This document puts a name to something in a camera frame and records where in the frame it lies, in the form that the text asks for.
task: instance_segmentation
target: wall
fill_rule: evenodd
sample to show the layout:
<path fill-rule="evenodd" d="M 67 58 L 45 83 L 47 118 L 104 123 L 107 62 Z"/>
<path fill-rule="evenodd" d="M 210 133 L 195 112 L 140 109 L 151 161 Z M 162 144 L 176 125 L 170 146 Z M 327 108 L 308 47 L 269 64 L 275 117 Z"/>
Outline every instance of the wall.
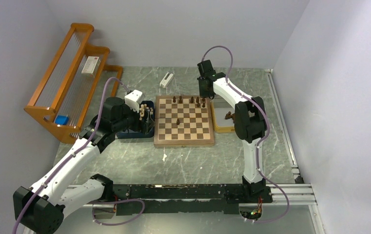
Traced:
<path fill-rule="evenodd" d="M 92 42 L 123 66 L 196 66 L 211 46 L 236 67 L 272 68 L 309 0 L 47 0 L 62 28 L 95 27 Z M 226 51 L 208 59 L 229 66 Z"/>
<path fill-rule="evenodd" d="M 0 0 L 0 233 L 14 225 L 12 195 L 44 175 L 58 141 L 25 113 L 65 36 L 42 0 Z"/>
<path fill-rule="evenodd" d="M 371 233 L 371 1 L 311 0 L 273 76 L 327 233 Z"/>

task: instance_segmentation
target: wire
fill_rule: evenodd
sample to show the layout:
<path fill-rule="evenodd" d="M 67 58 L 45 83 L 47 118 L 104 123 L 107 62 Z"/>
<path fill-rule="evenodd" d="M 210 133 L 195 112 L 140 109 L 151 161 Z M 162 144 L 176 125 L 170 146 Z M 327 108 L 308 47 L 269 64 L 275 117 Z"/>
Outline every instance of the wire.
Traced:
<path fill-rule="evenodd" d="M 101 119 L 101 115 L 102 115 L 102 107 L 104 106 L 104 101 L 105 101 L 105 93 L 106 93 L 106 90 L 107 90 L 107 87 L 109 85 L 109 83 L 112 81 L 112 80 L 116 80 L 118 81 L 118 83 L 120 83 L 126 90 L 129 90 L 117 77 L 111 77 L 111 78 L 108 78 L 107 82 L 105 83 L 105 86 L 104 86 L 104 90 L 102 91 L 102 98 L 101 98 L 101 102 L 100 102 L 100 105 L 99 105 L 99 111 L 98 111 L 98 118 L 97 119 Z M 56 176 L 56 174 L 65 166 L 65 164 L 67 164 L 73 157 L 74 155 L 78 154 L 79 152 L 81 152 L 81 150 L 83 150 L 92 140 L 92 138 L 94 137 L 96 131 L 98 130 L 98 127 L 99 127 L 99 122 L 100 121 L 97 121 L 96 124 L 95 124 L 95 128 L 94 128 L 94 131 L 91 133 L 91 136 L 88 138 L 88 140 L 84 143 L 84 145 L 82 145 L 81 147 L 79 147 L 77 150 L 75 150 L 72 154 L 70 154 L 68 157 L 66 157 L 56 168 L 55 170 L 48 176 L 48 178 L 45 180 L 45 182 L 43 182 L 43 184 L 41 184 L 41 186 L 35 191 L 35 193 L 31 196 L 31 198 L 29 198 L 29 200 L 26 202 L 25 206 L 23 207 L 22 211 L 19 213 L 18 215 L 18 218 L 16 219 L 15 221 L 15 224 L 14 224 L 14 228 L 12 230 L 12 234 L 16 234 L 17 233 L 17 230 L 18 230 L 18 226 L 20 224 L 20 221 L 22 220 L 23 218 L 23 215 L 25 214 L 26 210 L 29 208 L 29 206 L 31 205 L 32 201 L 34 201 L 34 199 L 36 198 L 36 196 L 47 186 L 47 184 Z"/>
<path fill-rule="evenodd" d="M 233 67 L 233 54 L 231 53 L 230 49 L 228 49 L 227 47 L 225 46 L 222 46 L 222 45 L 216 45 L 216 46 L 213 46 L 211 47 L 210 49 L 208 49 L 206 51 L 206 53 L 203 55 L 203 58 L 201 59 L 201 62 L 204 61 L 205 59 L 205 56 L 208 54 L 208 52 L 210 52 L 212 49 L 214 48 L 223 48 L 225 49 L 226 51 L 228 51 L 228 53 L 230 54 L 230 67 L 228 68 L 227 70 L 227 74 L 225 75 L 225 81 L 227 83 L 227 85 L 234 91 L 236 92 L 239 96 L 242 96 L 244 99 L 248 100 L 249 102 L 251 102 L 261 113 L 261 115 L 264 117 L 265 121 L 266 121 L 266 127 L 267 127 L 267 131 L 266 131 L 266 134 L 264 135 L 264 137 L 262 137 L 256 144 L 256 151 L 255 151 L 255 158 L 256 158 L 256 168 L 260 174 L 261 177 L 263 177 L 267 182 L 273 184 L 276 188 L 278 188 L 281 193 L 284 195 L 284 197 L 286 198 L 286 202 L 287 202 L 287 206 L 286 206 L 286 210 L 279 216 L 275 217 L 275 218 L 272 218 L 272 219 L 269 219 L 269 220 L 262 220 L 262 221 L 255 221 L 256 223 L 269 223 L 269 222 L 273 222 L 273 221 L 276 221 L 282 217 L 284 217 L 288 212 L 289 212 L 289 208 L 290 208 L 290 201 L 289 201 L 289 198 L 287 197 L 287 194 L 283 191 L 283 189 L 278 186 L 275 182 L 271 181 L 270 179 L 268 179 L 264 174 L 263 172 L 261 172 L 260 170 L 260 160 L 259 160 L 259 145 L 260 143 L 262 143 L 264 140 L 266 140 L 269 135 L 270 135 L 270 121 L 269 119 L 267 118 L 266 116 L 266 113 L 263 111 L 263 109 L 260 108 L 260 106 L 254 102 L 251 98 L 247 97 L 246 95 L 243 95 L 242 93 L 240 93 L 238 91 L 238 89 L 236 89 L 235 87 L 233 87 L 233 85 L 231 85 L 229 82 L 228 82 L 228 75 L 230 74 L 230 71 L 231 71 L 231 68 Z"/>
<path fill-rule="evenodd" d="M 121 222 L 121 223 L 103 223 L 103 222 L 100 222 L 100 221 L 95 219 L 95 214 L 94 214 L 95 209 L 93 209 L 93 211 L 92 211 L 93 222 L 95 222 L 99 225 L 104 225 L 104 226 L 119 226 L 119 225 L 123 225 L 123 224 L 129 223 L 129 222 L 132 222 L 132 221 L 138 219 L 140 217 L 140 215 L 144 212 L 144 209 L 146 208 L 146 205 L 145 205 L 143 200 L 134 198 L 134 199 L 121 200 L 121 201 L 94 202 L 93 204 L 120 204 L 120 203 L 132 202 L 132 201 L 140 202 L 143 205 L 143 207 L 141 208 L 140 213 L 138 213 L 134 218 L 129 219 L 129 220 L 124 221 L 124 222 Z"/>

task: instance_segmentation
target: dark blue bin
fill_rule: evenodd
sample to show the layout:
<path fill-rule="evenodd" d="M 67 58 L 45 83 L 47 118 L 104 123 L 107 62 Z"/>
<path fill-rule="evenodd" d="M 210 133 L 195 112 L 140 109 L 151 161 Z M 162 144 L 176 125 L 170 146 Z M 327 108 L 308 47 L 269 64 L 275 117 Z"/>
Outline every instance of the dark blue bin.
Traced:
<path fill-rule="evenodd" d="M 147 106 L 149 108 L 153 108 L 154 109 L 154 112 L 151 115 L 151 119 L 153 121 L 155 121 L 155 106 L 154 106 L 154 102 L 152 102 L 152 101 L 142 101 L 141 104 L 147 104 Z M 123 131 L 123 132 L 117 133 L 117 138 L 118 139 L 150 138 L 150 137 L 153 137 L 154 136 L 154 129 L 155 128 L 153 127 L 148 134 L 143 134 L 143 133 L 135 132 L 133 130 Z"/>

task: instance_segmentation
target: gray marble surface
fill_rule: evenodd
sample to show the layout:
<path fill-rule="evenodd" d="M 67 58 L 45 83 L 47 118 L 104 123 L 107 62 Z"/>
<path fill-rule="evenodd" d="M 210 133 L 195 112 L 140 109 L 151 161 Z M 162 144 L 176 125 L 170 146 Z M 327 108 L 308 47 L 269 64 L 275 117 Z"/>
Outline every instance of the gray marble surface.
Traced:
<path fill-rule="evenodd" d="M 167 71 L 175 79 L 167 88 L 159 87 Z M 216 68 L 226 72 L 226 68 Z M 122 81 L 130 89 L 142 91 L 146 99 L 155 101 L 157 95 L 197 95 L 197 67 L 125 67 Z M 91 101 L 85 122 L 98 113 L 103 87 L 107 78 L 115 73 L 104 72 Z M 265 175 L 276 183 L 294 183 L 283 132 L 269 83 L 263 69 L 232 69 L 232 82 L 247 94 L 260 96 L 265 103 L 271 122 L 271 133 L 263 144 L 263 167 Z M 124 96 L 118 88 L 117 96 Z M 212 147 L 187 147 L 157 149 L 153 138 L 119 139 L 78 175 L 74 184 L 83 184 L 90 176 L 100 173 L 116 184 L 182 184 L 182 183 L 240 183 L 244 171 L 244 155 L 241 140 L 235 133 L 215 133 Z M 60 145 L 55 163 L 71 148 Z"/>

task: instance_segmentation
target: wooden rack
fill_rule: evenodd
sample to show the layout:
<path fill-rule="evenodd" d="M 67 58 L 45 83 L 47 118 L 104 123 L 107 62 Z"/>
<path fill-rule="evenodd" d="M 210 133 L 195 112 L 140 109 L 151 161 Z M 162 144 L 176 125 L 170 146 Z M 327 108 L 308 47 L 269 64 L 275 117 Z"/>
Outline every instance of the wooden rack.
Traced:
<path fill-rule="evenodd" d="M 84 123 L 95 88 L 103 71 L 117 72 L 121 79 L 121 66 L 107 65 L 109 48 L 88 43 L 94 27 L 86 23 L 73 23 L 54 59 L 42 77 L 24 110 L 63 143 L 74 143 Z M 100 64 L 92 77 L 81 74 L 88 56 L 99 56 Z M 115 96 L 115 82 L 111 96 Z M 67 125 L 55 123 L 57 115 L 67 115 Z"/>

